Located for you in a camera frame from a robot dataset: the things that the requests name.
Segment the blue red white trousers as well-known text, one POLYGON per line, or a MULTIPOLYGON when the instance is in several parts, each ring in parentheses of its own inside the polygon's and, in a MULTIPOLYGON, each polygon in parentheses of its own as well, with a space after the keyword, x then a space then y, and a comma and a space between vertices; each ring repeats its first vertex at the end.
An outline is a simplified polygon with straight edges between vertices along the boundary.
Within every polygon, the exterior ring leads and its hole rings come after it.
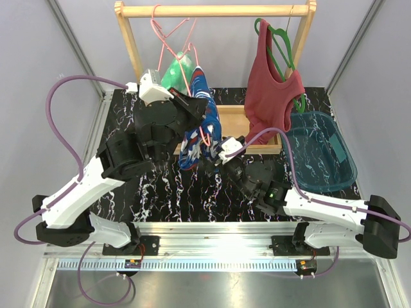
POLYGON ((211 96, 203 69, 195 67, 191 81, 190 91, 194 98, 206 99, 207 107, 205 119, 194 130, 185 133, 180 146, 179 167, 182 170, 193 169, 200 158, 214 160, 217 155, 217 146, 222 141, 222 126, 216 103, 211 96))

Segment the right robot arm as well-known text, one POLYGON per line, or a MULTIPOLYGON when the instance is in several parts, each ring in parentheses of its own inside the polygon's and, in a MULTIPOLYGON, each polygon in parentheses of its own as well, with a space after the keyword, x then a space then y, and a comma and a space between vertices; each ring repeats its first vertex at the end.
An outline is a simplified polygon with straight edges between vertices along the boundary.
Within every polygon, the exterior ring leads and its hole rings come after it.
POLYGON ((275 171, 262 162, 218 160, 216 167, 256 207, 274 216, 300 216, 307 222, 295 227, 292 248, 299 254, 327 246, 360 246, 384 259, 398 256, 400 217, 388 201, 372 195, 368 200, 345 200, 302 191, 278 182, 275 171))

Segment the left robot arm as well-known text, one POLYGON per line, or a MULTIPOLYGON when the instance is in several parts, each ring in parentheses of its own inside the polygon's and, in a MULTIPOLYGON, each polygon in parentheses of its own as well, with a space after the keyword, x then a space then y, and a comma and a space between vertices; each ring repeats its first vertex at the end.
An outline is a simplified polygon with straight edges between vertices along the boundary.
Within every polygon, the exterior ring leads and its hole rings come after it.
POLYGON ((185 133, 200 126, 207 100, 174 88, 170 92, 171 98, 138 109, 135 128, 110 137, 63 188, 51 196, 33 198, 33 208, 42 218, 35 227, 40 242, 71 247, 90 240, 125 255, 138 250, 141 233, 137 227, 101 218, 89 207, 127 181, 165 166, 185 133))

